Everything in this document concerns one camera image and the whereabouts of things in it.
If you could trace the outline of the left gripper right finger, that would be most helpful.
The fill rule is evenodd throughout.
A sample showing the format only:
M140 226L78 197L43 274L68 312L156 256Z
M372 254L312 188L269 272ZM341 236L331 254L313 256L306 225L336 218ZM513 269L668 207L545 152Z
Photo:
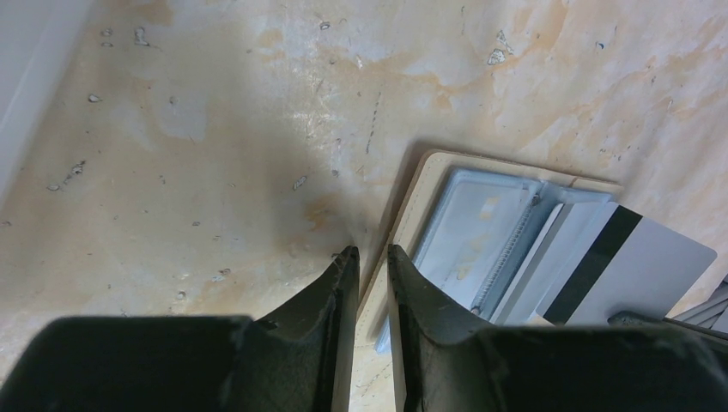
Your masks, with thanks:
M426 279L400 245L387 248L395 404L398 411L502 411L493 378L503 365L488 323Z

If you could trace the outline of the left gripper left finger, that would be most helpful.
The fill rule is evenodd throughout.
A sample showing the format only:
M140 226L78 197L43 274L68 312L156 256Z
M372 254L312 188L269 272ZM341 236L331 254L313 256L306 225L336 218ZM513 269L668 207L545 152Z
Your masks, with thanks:
M359 277L350 245L277 309L234 329L227 410L348 410Z

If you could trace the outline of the beige card holder wallet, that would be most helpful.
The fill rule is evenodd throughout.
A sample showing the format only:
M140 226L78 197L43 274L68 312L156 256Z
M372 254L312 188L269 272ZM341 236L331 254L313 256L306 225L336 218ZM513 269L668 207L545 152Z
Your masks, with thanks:
M617 195L622 186L614 181L591 178L583 173L562 173L492 157L432 149L420 159L406 194L397 210L396 219L385 243L397 244L411 254L434 211L437 197L454 167L481 169L531 179L545 179L575 189L607 192ZM391 356L377 354L375 338L386 317L387 269L384 247L380 253L366 292L361 298L355 330L354 365L349 395L350 411L393 411L395 397Z

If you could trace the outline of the silver VIP credit card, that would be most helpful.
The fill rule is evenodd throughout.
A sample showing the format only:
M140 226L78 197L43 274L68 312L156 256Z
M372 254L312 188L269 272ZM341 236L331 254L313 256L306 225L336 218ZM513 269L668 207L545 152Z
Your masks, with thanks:
M489 322L528 324L544 314L617 206L614 201L557 204Z

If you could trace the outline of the white credit card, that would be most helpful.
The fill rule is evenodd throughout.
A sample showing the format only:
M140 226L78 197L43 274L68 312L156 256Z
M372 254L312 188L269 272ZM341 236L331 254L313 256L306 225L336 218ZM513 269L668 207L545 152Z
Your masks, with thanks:
M543 182L454 168L410 255L419 272L470 310Z

